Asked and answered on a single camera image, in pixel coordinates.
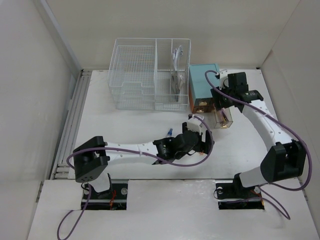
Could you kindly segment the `clear drawer gold knob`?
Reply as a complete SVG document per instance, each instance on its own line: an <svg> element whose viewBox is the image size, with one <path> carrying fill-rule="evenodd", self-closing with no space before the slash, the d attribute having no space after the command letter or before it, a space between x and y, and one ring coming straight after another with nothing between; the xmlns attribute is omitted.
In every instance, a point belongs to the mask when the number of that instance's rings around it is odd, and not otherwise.
<svg viewBox="0 0 320 240"><path fill-rule="evenodd" d="M233 118L229 108L214 110L213 115L215 129L228 129L233 124Z"/></svg>

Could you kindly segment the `clear bottle blue cap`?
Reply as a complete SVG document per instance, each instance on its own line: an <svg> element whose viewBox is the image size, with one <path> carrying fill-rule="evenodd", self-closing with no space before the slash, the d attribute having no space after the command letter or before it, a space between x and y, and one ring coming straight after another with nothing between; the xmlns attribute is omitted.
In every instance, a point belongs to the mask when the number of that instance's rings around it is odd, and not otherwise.
<svg viewBox="0 0 320 240"><path fill-rule="evenodd" d="M167 132L166 136L167 137L172 137L172 135L173 135L173 129L170 128L169 131Z"/></svg>

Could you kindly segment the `grey spiral setup guide booklet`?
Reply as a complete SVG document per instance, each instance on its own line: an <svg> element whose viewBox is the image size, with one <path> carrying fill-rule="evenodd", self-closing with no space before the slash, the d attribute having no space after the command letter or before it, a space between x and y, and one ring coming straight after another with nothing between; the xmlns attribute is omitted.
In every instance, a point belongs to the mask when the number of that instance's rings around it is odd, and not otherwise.
<svg viewBox="0 0 320 240"><path fill-rule="evenodd" d="M185 73L179 69L180 60L183 56L183 46L175 48L172 51L172 70L171 70L171 94L173 95L173 101L178 103L181 95L185 93Z"/></svg>

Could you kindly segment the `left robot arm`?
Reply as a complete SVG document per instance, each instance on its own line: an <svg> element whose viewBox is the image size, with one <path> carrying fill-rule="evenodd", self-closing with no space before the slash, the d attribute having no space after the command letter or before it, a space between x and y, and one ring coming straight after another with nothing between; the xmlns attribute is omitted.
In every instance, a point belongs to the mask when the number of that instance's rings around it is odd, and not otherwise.
<svg viewBox="0 0 320 240"><path fill-rule="evenodd" d="M74 170L76 182L85 184L86 189L92 188L104 199L112 192L111 177L105 171L107 166L147 164L183 167L182 163L177 163L178 160L202 153L205 155L202 160L187 164L188 167L197 166L210 156L214 144L212 132L206 125L184 122L182 133L177 136L147 143L107 143L102 136L95 136L76 148L66 163Z"/></svg>

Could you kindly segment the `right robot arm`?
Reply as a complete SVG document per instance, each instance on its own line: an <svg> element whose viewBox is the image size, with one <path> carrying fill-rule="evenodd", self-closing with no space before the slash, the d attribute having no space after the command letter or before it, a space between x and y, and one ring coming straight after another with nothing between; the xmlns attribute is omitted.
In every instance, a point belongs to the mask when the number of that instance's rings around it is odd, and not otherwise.
<svg viewBox="0 0 320 240"><path fill-rule="evenodd" d="M227 86L211 89L215 109L237 108L254 126L267 150L258 167L234 176L232 193L243 197L250 187L301 176L307 156L306 144L271 116L260 92L249 90L245 72L230 73L227 80Z"/></svg>

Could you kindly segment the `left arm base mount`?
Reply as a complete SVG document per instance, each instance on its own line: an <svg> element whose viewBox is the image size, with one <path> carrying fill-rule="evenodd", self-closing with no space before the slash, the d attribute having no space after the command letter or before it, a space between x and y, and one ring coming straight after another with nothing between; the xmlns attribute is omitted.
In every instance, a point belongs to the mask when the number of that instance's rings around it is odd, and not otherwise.
<svg viewBox="0 0 320 240"><path fill-rule="evenodd" d="M127 209L128 180L114 180L109 173L106 173L94 181L83 182L80 186L82 210L122 211Z"/></svg>

